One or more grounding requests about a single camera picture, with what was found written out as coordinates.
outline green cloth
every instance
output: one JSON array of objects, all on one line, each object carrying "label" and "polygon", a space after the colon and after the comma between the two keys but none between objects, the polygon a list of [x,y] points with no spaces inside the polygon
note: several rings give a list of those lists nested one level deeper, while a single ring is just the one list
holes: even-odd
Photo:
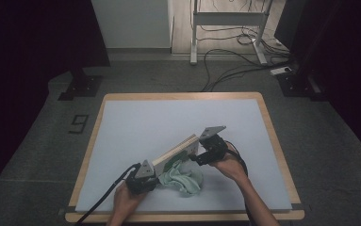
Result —
[{"label": "green cloth", "polygon": [[198,194],[201,190],[203,174],[199,170],[182,173],[180,171],[182,163],[181,160],[173,163],[167,172],[162,173],[158,177],[159,182],[164,186],[176,186],[181,192],[189,195]]}]

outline black cable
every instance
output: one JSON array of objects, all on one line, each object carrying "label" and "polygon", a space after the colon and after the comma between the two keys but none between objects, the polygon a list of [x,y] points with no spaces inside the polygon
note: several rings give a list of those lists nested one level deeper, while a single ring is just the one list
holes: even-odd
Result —
[{"label": "black cable", "polygon": [[107,196],[110,194],[110,192],[112,192],[113,188],[115,188],[115,186],[121,180],[123,180],[123,178],[127,174],[127,172],[129,172],[133,168],[136,169],[138,167],[138,165],[139,165],[139,163],[138,164],[133,164],[124,173],[122,173],[122,175],[112,184],[112,186],[110,186],[110,188],[107,190],[107,192],[104,194],[104,196],[101,197],[101,199],[85,215],[83,215],[83,217],[81,217],[81,219],[78,220],[75,225],[80,225],[80,223],[82,223],[83,220],[85,220],[92,212],[94,212],[94,210],[107,198]]},{"label": "black cable", "polygon": [[263,7],[265,6],[265,1],[266,0],[263,0],[262,9],[260,10],[261,12],[263,12]]},{"label": "black cable", "polygon": [[[257,69],[250,69],[250,70],[244,70],[244,71],[240,71],[240,72],[235,72],[235,73],[230,73],[230,74],[227,74],[225,75],[226,73],[234,70],[234,69],[231,69],[231,70],[228,70],[226,71],[225,73],[223,73],[218,79],[217,81],[213,82],[212,84],[209,84],[210,83],[210,71],[207,67],[207,63],[206,63],[206,57],[208,56],[209,53],[211,52],[214,52],[214,51],[220,51],[220,52],[225,52],[225,53],[231,53],[233,55],[236,55],[238,57],[241,57],[243,58],[244,60],[246,60],[247,62],[251,63],[252,65],[251,66],[255,66],[255,67],[258,67]],[[224,82],[224,81],[228,81],[230,79],[234,79],[236,78],[235,75],[238,75],[240,73],[243,73],[243,75],[245,73],[249,73],[249,72],[255,72],[255,71],[260,71],[260,70],[267,70],[267,69],[270,69],[270,68],[274,68],[274,67],[279,67],[279,66],[284,66],[290,62],[292,62],[292,58],[289,58],[287,61],[284,61],[284,62],[280,62],[280,63],[276,63],[276,64],[272,64],[272,65],[261,65],[261,64],[258,64],[258,63],[254,63],[252,62],[251,60],[249,60],[248,58],[244,57],[243,55],[240,55],[238,53],[235,53],[233,51],[229,51],[229,50],[222,50],[222,49],[213,49],[213,50],[209,50],[208,52],[206,52],[205,56],[204,56],[204,65],[205,65],[205,69],[206,69],[206,75],[207,75],[207,81],[204,85],[204,87],[201,89],[201,92],[204,92],[204,91],[212,91],[214,87],[216,87],[220,82]]]}]

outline black tripod base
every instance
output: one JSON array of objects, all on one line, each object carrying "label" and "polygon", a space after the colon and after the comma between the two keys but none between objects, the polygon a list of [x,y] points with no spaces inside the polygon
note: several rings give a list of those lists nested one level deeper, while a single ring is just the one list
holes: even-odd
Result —
[{"label": "black tripod base", "polygon": [[74,97],[95,97],[100,88],[103,76],[84,76],[73,79],[66,92],[62,92],[59,101],[71,101]]},{"label": "black tripod base", "polygon": [[318,86],[312,76],[304,80],[293,73],[284,73],[277,75],[277,80],[286,97],[309,97],[311,101],[327,101],[323,88]]},{"label": "black tripod base", "polygon": [[310,97],[309,87],[298,76],[292,73],[277,75],[283,95],[286,97]]}]

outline white wall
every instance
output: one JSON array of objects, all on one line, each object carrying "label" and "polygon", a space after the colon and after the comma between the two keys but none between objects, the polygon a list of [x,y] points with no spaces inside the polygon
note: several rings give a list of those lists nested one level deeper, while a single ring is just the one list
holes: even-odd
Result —
[{"label": "white wall", "polygon": [[170,48],[172,0],[92,0],[106,48]]}]

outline power strip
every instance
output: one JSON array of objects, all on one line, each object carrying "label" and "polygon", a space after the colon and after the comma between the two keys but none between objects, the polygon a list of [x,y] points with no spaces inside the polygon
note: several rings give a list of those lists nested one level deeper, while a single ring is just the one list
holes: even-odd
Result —
[{"label": "power strip", "polygon": [[271,70],[271,75],[275,76],[281,73],[290,73],[292,70],[289,67],[283,67]]}]

